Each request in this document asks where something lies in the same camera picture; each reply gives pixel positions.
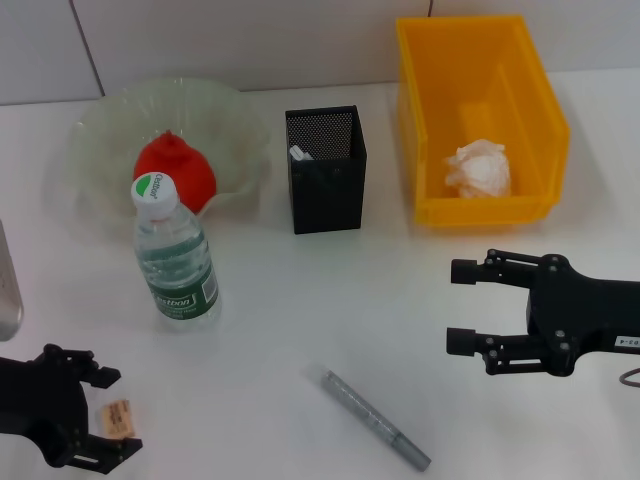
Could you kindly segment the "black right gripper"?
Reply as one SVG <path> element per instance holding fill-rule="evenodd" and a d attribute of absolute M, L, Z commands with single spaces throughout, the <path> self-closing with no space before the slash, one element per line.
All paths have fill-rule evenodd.
<path fill-rule="evenodd" d="M 542 257 L 489 249 L 483 262 L 451 261 L 451 282 L 529 289 L 526 335 L 448 328 L 446 352 L 479 354 L 489 375 L 547 373 L 567 377 L 592 352 L 639 353 L 639 284 L 577 272 L 559 254 Z"/>

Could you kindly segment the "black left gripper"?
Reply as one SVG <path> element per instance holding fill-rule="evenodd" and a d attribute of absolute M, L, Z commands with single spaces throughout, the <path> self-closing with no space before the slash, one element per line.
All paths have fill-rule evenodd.
<path fill-rule="evenodd" d="M 80 382 L 108 389 L 118 369 L 100 366 L 90 350 L 47 344 L 29 361 L 1 360 L 1 432 L 33 442 L 50 466 L 108 474 L 143 448 L 137 438 L 88 435 Z"/>

